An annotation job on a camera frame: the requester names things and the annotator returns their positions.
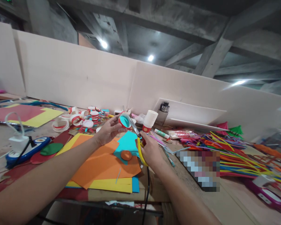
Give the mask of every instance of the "left hand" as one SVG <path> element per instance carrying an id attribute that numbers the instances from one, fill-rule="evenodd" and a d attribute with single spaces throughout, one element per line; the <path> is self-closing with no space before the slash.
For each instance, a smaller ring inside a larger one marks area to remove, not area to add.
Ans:
<path id="1" fill-rule="evenodd" d="M 111 119 L 109 119 L 103 125 L 103 127 L 101 127 L 99 132 L 94 136 L 94 138 L 96 138 L 100 146 L 103 146 L 111 142 L 111 140 L 114 139 L 117 134 L 122 132 L 127 132 L 127 130 L 122 128 L 122 125 L 118 123 L 119 116 L 120 115 L 116 115 Z"/>

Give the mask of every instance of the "yellow scissors handle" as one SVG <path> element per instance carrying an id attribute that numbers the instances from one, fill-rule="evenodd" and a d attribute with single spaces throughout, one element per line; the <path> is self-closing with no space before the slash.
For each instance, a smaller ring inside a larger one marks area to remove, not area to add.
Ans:
<path id="1" fill-rule="evenodd" d="M 145 166 L 148 167 L 148 164 L 146 163 L 146 161 L 145 161 L 145 159 L 144 159 L 144 157 L 143 157 L 143 154 L 141 153 L 141 140 L 140 140 L 139 137 L 137 138 L 137 149 L 138 149 L 138 154 L 140 155 L 140 160 L 143 162 L 143 164 L 144 164 Z"/>

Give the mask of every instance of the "white foam board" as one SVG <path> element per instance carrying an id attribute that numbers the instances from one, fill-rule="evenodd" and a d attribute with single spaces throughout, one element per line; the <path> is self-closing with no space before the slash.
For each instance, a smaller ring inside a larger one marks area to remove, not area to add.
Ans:
<path id="1" fill-rule="evenodd" d="M 0 22 L 0 89 L 25 97 L 25 87 L 12 27 Z"/>
<path id="2" fill-rule="evenodd" d="M 153 110 L 157 112 L 163 102 L 168 102 L 170 106 L 166 122 L 173 118 L 207 125 L 227 112 L 225 110 L 194 106 L 164 98 L 158 99 Z"/>
<path id="3" fill-rule="evenodd" d="M 111 111 L 127 107 L 136 60 L 14 30 L 27 96 Z"/>
<path id="4" fill-rule="evenodd" d="M 186 127 L 186 128 L 190 127 L 190 128 L 195 128 L 195 129 L 201 130 L 201 131 L 227 131 L 225 129 L 209 126 L 206 124 L 200 124 L 200 123 L 178 120 L 178 119 L 173 119 L 173 118 L 169 118 L 169 120 L 166 122 L 166 124 L 168 124 L 170 126 L 175 126 L 175 127 L 179 127 L 179 126 Z"/>
<path id="5" fill-rule="evenodd" d="M 154 108 L 159 98 L 201 107 L 226 110 L 214 124 L 228 121 L 242 125 L 243 137 L 250 140 L 264 130 L 281 107 L 281 96 L 178 70 L 137 62 L 128 107 L 135 114 Z"/>

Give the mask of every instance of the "fluorescent light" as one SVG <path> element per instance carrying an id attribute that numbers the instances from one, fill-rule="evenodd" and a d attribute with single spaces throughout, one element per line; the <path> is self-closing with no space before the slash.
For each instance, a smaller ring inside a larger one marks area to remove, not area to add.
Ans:
<path id="1" fill-rule="evenodd" d="M 154 56 L 153 55 L 150 55 L 149 57 L 148 57 L 148 61 L 153 61 L 153 59 L 154 59 Z"/>
<path id="2" fill-rule="evenodd" d="M 101 45 L 105 49 L 107 49 L 107 47 L 108 47 L 108 44 L 105 41 L 101 41 Z"/>
<path id="3" fill-rule="evenodd" d="M 234 83 L 233 86 L 240 85 L 240 84 L 243 84 L 245 82 L 246 82 L 246 80 L 238 81 L 238 82 Z"/>

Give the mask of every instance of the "orange foam sheet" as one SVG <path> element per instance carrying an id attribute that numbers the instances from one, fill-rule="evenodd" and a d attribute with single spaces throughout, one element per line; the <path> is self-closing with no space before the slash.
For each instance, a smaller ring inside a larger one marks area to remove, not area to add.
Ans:
<path id="1" fill-rule="evenodd" d="M 89 138 L 88 136 L 80 136 L 72 148 Z M 119 178 L 130 178 L 140 173 L 141 168 L 136 156 L 132 156 L 132 159 L 128 161 L 128 165 L 125 165 L 113 155 L 113 152 L 119 146 L 118 140 L 119 138 L 114 138 L 110 143 L 95 151 L 74 174 L 72 180 L 88 189 L 94 180 L 116 179 L 120 169 Z"/>

